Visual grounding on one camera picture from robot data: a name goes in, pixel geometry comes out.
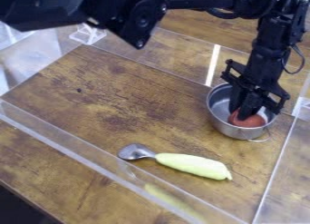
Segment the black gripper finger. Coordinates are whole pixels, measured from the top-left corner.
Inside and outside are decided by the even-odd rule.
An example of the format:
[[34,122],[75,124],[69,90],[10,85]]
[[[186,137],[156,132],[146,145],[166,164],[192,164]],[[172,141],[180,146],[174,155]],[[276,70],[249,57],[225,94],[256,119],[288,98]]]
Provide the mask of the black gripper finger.
[[247,98],[247,95],[248,95],[248,91],[244,88],[241,88],[238,86],[234,86],[232,88],[230,103],[229,103],[229,110],[232,112],[234,112],[240,108],[240,106]]
[[238,119],[245,121],[259,113],[265,105],[267,95],[257,92],[243,92],[240,96],[240,114]]

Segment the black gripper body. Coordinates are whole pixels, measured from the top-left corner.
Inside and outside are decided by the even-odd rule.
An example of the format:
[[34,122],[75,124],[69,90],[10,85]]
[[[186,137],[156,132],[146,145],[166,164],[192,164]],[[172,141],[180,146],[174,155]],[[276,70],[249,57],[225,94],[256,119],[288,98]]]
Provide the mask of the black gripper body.
[[263,107],[280,114],[285,102],[292,97],[279,84],[285,69],[285,61],[277,58],[252,58],[247,65],[229,59],[221,77],[233,87],[238,86],[248,92],[264,93],[267,98]]

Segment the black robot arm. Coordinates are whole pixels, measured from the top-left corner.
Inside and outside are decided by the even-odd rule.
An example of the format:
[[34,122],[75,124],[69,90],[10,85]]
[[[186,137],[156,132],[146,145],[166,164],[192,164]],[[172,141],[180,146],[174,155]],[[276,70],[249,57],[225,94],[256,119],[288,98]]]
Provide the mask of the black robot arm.
[[249,62],[229,60],[222,73],[233,85],[229,110],[244,120],[261,108],[280,113],[291,99],[279,78],[304,38],[309,6],[310,0],[0,0],[0,22],[22,32],[86,23],[141,49],[173,9],[202,11],[222,19],[256,19],[259,35]]

